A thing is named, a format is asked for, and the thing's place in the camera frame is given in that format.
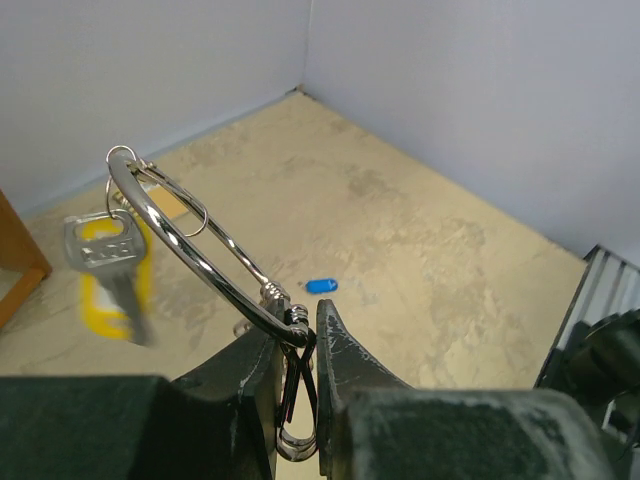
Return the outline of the blue capped key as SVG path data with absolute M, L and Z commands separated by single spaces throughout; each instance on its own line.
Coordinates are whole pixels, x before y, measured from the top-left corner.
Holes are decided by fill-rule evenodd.
M 299 282 L 299 286 L 310 295 L 323 295 L 335 292 L 339 284 L 334 278 L 316 278 Z

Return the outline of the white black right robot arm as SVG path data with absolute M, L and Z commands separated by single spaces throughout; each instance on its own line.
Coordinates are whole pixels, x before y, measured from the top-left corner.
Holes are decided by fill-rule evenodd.
M 639 311 L 612 314 L 588 331 L 566 361 L 566 377 L 579 403 L 603 407 L 623 397 L 630 429 L 624 450 L 639 445 Z

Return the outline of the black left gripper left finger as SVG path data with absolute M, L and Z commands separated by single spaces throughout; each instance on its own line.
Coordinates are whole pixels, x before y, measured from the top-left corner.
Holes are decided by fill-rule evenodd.
M 271 479 L 282 355 L 252 330 L 175 380 L 5 377 L 5 479 Z

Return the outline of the large metal keyring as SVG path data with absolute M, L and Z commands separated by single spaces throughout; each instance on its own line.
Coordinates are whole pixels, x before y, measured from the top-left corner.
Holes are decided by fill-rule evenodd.
M 302 348 L 309 343 L 311 329 L 305 322 L 287 324 L 269 313 L 264 304 L 270 300 L 287 299 L 286 291 L 251 259 L 248 253 L 208 213 L 206 207 L 188 190 L 178 185 L 155 164 L 140 158 L 125 145 L 112 147 L 106 154 L 110 180 L 115 183 L 139 217 L 179 259 L 210 288 L 218 291 L 255 327 L 291 347 Z M 239 260 L 261 288 L 262 302 L 257 303 L 235 285 L 192 243 L 161 210 L 139 183 L 144 178 L 169 191 L 194 216 L 202 221 L 201 230 L 209 230 Z

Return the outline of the orange key tag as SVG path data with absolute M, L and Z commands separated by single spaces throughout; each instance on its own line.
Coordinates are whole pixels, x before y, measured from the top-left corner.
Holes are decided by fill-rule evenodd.
M 99 220 L 114 220 L 121 225 L 117 233 L 97 239 L 83 239 L 82 227 Z M 125 209 L 111 209 L 64 220 L 64 251 L 70 266 L 94 277 L 120 307 L 128 320 L 131 341 L 140 346 L 151 344 L 151 332 L 135 291 L 136 269 L 147 254 L 147 244 L 134 215 Z

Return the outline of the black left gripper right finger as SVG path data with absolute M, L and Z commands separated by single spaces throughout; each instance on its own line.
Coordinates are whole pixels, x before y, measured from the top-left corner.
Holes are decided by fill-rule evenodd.
M 421 390 L 317 305 L 319 470 L 328 479 L 612 479 L 595 426 L 554 390 Z

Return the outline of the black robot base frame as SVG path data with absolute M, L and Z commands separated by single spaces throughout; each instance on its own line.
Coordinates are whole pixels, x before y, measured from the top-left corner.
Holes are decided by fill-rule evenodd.
M 639 308 L 639 267 L 595 246 L 584 257 L 586 268 L 570 302 L 535 387 L 550 388 L 564 356 L 579 340 L 574 327 L 589 329 L 601 319 Z

